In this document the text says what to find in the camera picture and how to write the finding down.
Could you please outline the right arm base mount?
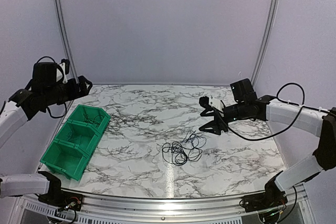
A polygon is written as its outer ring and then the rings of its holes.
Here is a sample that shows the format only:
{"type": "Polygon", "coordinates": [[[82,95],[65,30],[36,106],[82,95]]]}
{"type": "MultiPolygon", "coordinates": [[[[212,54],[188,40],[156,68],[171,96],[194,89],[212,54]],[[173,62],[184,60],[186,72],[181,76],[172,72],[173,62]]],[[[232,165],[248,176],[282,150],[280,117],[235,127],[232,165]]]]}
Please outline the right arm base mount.
{"type": "Polygon", "coordinates": [[[265,191],[263,193],[254,193],[242,197],[239,205],[244,208],[245,212],[278,207],[288,202],[286,193],[281,191],[275,184],[275,180],[279,175],[280,173],[265,184],[265,191]]]}

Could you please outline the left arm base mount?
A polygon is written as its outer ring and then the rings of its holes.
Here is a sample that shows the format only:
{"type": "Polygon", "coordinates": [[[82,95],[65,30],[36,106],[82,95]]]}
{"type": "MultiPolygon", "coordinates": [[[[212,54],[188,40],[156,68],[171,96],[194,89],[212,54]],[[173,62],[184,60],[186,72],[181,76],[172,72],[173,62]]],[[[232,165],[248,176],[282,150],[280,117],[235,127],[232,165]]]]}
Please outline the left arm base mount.
{"type": "Polygon", "coordinates": [[[38,200],[40,202],[66,209],[66,206],[74,203],[74,206],[69,208],[75,211],[80,211],[83,195],[79,193],[73,193],[64,191],[61,188],[61,180],[47,171],[39,171],[38,174],[44,176],[49,181],[49,187],[45,194],[39,194],[38,200]]]}

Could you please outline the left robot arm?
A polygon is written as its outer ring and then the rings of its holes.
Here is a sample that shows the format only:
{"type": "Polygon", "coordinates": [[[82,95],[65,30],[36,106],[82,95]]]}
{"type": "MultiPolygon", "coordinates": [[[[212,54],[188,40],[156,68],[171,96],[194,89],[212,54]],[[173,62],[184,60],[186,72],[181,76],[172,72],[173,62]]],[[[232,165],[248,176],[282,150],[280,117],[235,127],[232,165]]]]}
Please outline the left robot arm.
{"type": "MultiPolygon", "coordinates": [[[[70,61],[60,63],[44,56],[33,66],[27,86],[16,91],[1,108],[1,146],[38,112],[49,113],[51,105],[87,96],[93,83],[84,76],[68,78],[70,61]]],[[[54,205],[66,202],[66,193],[60,189],[60,180],[50,173],[14,174],[1,176],[1,198],[22,195],[45,195],[54,205]]]]}

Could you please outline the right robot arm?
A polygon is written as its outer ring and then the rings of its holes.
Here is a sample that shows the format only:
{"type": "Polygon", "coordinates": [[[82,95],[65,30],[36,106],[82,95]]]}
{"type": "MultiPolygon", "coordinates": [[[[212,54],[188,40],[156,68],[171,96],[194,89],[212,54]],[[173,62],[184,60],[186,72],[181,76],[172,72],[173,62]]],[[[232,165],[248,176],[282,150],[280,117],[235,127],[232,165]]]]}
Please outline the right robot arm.
{"type": "Polygon", "coordinates": [[[281,88],[295,86],[301,91],[301,102],[291,102],[280,98],[280,94],[258,96],[249,79],[230,84],[234,97],[232,105],[225,105],[221,99],[203,96],[199,104],[203,108],[202,117],[213,119],[202,125],[202,132],[221,135],[232,132],[239,138],[249,142],[267,140],[267,137],[251,138],[234,130],[230,123],[256,120],[274,122],[284,128],[271,137],[284,134],[290,129],[303,131],[318,138],[316,149],[307,157],[291,165],[285,171],[275,175],[266,185],[265,192],[260,195],[260,203],[271,207],[280,196],[296,184],[307,182],[322,172],[335,169],[335,108],[323,109],[306,105],[306,93],[298,83],[286,83],[281,88]]]}

